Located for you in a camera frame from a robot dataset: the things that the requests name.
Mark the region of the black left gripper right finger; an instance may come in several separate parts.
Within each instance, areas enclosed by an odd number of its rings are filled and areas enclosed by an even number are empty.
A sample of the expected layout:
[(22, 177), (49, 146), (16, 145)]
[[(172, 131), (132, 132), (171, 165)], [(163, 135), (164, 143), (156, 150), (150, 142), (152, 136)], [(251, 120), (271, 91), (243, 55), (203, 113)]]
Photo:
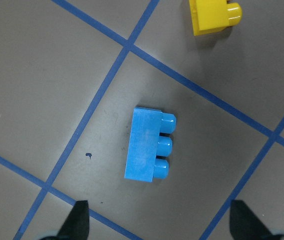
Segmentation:
[(273, 236), (243, 200), (232, 200), (229, 228), (234, 240), (265, 240)]

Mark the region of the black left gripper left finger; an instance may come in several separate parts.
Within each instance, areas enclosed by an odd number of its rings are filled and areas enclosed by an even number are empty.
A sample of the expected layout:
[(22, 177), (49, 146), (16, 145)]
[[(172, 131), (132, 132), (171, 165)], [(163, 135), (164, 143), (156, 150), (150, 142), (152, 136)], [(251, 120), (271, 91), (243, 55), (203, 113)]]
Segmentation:
[(87, 240), (89, 235), (89, 205), (87, 200), (76, 201), (57, 233), (58, 240)]

